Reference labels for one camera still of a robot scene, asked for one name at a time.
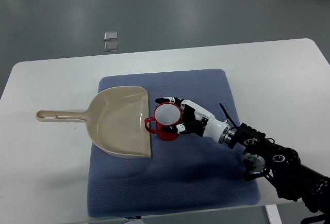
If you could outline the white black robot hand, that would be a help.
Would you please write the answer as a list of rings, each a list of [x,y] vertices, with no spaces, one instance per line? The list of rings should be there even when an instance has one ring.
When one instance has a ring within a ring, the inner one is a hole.
[[[196,134],[209,137],[216,142],[222,142],[230,130],[230,126],[216,119],[215,115],[190,101],[176,97],[157,98],[157,104],[173,103],[181,109],[181,123],[166,126],[162,130],[174,134]]]

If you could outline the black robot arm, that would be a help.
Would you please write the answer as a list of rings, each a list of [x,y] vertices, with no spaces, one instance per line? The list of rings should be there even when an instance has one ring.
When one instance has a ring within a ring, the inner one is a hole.
[[[230,149],[237,144],[244,147],[243,178],[247,182],[263,177],[276,189],[279,198],[301,199],[310,212],[321,212],[304,218],[302,223],[329,223],[329,177],[304,166],[296,150],[276,144],[245,123],[227,127],[219,142]]]

